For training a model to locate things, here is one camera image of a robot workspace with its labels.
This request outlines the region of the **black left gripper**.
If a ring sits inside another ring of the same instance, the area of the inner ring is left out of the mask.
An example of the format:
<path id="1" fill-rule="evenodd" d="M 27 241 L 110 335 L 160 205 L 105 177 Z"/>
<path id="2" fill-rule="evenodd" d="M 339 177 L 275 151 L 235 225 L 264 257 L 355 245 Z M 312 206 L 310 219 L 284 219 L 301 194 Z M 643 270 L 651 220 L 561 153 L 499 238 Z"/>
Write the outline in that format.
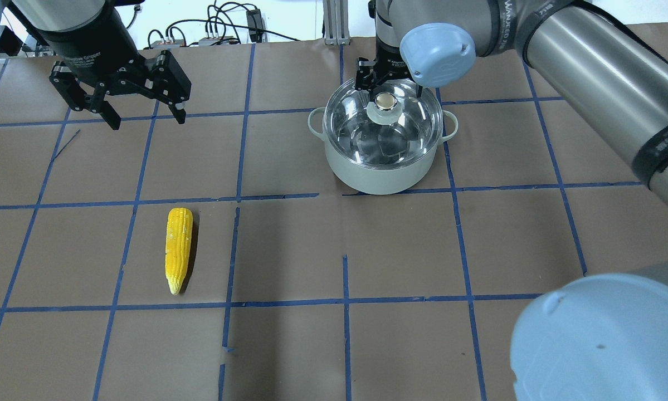
<path id="1" fill-rule="evenodd" d="M 121 117 L 105 97 L 138 94 L 163 102 L 178 124 L 192 82 L 169 50 L 153 58 L 138 54 L 113 6 L 31 6 L 30 21 L 61 57 L 50 81 L 72 111 L 98 114 L 113 129 Z M 94 88 L 86 93 L 78 81 Z"/>

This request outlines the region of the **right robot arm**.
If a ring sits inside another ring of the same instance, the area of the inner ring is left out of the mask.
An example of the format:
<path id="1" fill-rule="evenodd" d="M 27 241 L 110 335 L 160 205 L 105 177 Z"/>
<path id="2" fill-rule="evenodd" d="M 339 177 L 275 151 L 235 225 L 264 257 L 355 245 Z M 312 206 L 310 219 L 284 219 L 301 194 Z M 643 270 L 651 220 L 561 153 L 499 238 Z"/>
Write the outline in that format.
<path id="1" fill-rule="evenodd" d="M 514 400 L 538 294 L 668 261 L 668 209 L 539 73 L 481 64 L 506 67 L 527 100 L 448 105 L 431 184 L 342 201 L 354 400 Z"/>

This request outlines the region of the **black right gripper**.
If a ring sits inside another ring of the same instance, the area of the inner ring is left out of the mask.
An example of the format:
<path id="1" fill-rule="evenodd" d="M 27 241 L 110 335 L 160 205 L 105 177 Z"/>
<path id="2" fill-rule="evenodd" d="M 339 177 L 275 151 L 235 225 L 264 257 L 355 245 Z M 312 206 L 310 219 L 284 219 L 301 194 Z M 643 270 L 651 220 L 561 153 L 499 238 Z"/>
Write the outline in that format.
<path id="1" fill-rule="evenodd" d="M 373 60 L 357 58 L 354 88 L 357 91 L 365 91 L 369 102 L 374 102 L 374 89 L 390 80 L 413 80 L 398 47 L 377 44 Z M 420 99 L 422 93 L 423 87 L 416 84 L 416 98 Z"/>

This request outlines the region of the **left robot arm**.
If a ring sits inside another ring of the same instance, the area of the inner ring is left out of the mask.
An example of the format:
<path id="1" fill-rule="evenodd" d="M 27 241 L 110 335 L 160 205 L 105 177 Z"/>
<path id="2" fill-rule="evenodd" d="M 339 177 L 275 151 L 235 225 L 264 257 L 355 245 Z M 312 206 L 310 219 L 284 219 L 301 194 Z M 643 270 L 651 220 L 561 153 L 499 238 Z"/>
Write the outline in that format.
<path id="1" fill-rule="evenodd" d="M 184 124 L 192 83 L 175 56 L 163 49 L 144 58 L 110 1 L 15 1 L 60 60 L 50 81 L 73 111 L 89 111 L 113 129 L 120 115 L 108 96 L 139 94 L 163 102 Z"/>

